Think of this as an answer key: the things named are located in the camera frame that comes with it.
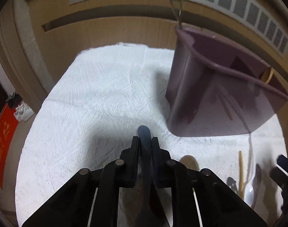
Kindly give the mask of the red floor mat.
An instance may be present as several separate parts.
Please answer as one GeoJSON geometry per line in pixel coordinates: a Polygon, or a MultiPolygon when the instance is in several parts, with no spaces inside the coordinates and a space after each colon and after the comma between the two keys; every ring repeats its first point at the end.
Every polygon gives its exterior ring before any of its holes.
{"type": "Polygon", "coordinates": [[[3,189],[4,170],[6,159],[9,151],[11,141],[13,139],[15,130],[19,124],[16,120],[15,109],[9,108],[9,105],[4,105],[0,113],[0,188],[3,189]]]}

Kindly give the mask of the white sneakers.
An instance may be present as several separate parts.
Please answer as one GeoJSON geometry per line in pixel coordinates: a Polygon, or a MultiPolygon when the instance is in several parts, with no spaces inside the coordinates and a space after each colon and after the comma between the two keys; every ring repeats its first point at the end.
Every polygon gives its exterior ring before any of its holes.
{"type": "Polygon", "coordinates": [[[34,111],[27,105],[22,102],[16,107],[14,117],[18,122],[27,122],[34,115],[34,111]]]}

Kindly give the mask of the purple plastic utensil holder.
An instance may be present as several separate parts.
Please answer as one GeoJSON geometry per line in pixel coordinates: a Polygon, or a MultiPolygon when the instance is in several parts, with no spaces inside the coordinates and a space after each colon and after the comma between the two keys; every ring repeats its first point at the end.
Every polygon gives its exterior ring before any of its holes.
{"type": "Polygon", "coordinates": [[[167,127],[180,137],[248,134],[272,118],[288,92],[264,61],[221,35],[187,26],[177,36],[166,99],[167,127]]]}

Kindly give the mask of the brown wooden spoon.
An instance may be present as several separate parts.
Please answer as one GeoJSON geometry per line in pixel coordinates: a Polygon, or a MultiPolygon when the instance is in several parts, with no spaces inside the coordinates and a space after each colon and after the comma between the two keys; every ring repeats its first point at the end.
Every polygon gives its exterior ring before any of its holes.
{"type": "Polygon", "coordinates": [[[274,69],[272,67],[268,67],[261,75],[260,80],[265,84],[269,84],[269,82],[272,80],[273,74],[274,69]]]}

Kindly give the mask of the white textured towel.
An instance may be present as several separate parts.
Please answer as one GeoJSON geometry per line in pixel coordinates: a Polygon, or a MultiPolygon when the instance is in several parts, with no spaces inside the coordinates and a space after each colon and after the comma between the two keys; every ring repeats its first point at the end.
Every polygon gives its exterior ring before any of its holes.
{"type": "Polygon", "coordinates": [[[165,98],[174,52],[119,43],[81,51],[53,87],[31,126],[20,156],[15,204],[22,225],[81,168],[97,170],[131,145],[147,126],[175,160],[192,156],[220,179],[239,179],[239,155],[262,168],[255,211],[273,225],[283,203],[269,171],[286,155],[279,119],[250,135],[177,137],[167,128],[165,98]]]}

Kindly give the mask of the white plastic utensil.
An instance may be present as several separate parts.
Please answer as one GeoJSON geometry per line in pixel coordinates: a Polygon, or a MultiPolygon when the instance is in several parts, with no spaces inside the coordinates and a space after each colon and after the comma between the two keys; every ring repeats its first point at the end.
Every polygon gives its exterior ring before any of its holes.
{"type": "Polygon", "coordinates": [[[243,190],[243,200],[250,207],[252,207],[254,201],[253,180],[255,177],[255,171],[256,169],[255,169],[254,147],[252,143],[252,135],[249,134],[248,167],[247,167],[247,178],[243,190]]]}

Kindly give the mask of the blue plastic spoon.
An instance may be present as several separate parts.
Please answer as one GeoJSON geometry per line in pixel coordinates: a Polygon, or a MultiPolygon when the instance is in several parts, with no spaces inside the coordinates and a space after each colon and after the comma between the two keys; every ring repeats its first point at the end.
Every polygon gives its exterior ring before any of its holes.
{"type": "Polygon", "coordinates": [[[136,226],[164,226],[166,218],[152,179],[151,132],[144,125],[138,127],[140,140],[140,168],[143,181],[143,203],[136,218],[136,226]]]}

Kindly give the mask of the large dark translucent spoon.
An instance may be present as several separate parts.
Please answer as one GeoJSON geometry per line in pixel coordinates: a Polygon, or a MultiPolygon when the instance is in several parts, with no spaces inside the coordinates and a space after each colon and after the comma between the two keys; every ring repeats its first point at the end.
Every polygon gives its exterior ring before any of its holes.
{"type": "Polygon", "coordinates": [[[180,160],[180,163],[182,163],[186,168],[191,169],[191,170],[195,170],[195,171],[199,171],[199,165],[198,162],[196,161],[196,159],[191,156],[191,155],[185,155],[183,156],[180,160]]]}

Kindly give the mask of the small black peeler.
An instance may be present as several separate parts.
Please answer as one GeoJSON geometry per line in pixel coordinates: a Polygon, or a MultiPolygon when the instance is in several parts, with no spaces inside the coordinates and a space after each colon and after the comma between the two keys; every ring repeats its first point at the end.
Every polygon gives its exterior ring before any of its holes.
{"type": "Polygon", "coordinates": [[[226,184],[232,191],[234,191],[234,193],[236,193],[237,195],[239,194],[236,181],[232,177],[227,178],[226,184]]]}

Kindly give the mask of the wooden chopstick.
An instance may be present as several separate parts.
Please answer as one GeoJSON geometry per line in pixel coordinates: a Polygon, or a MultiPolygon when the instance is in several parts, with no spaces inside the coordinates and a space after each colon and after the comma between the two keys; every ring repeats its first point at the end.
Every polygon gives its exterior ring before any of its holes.
{"type": "Polygon", "coordinates": [[[239,151],[239,196],[244,199],[244,160],[242,151],[239,151]]]}

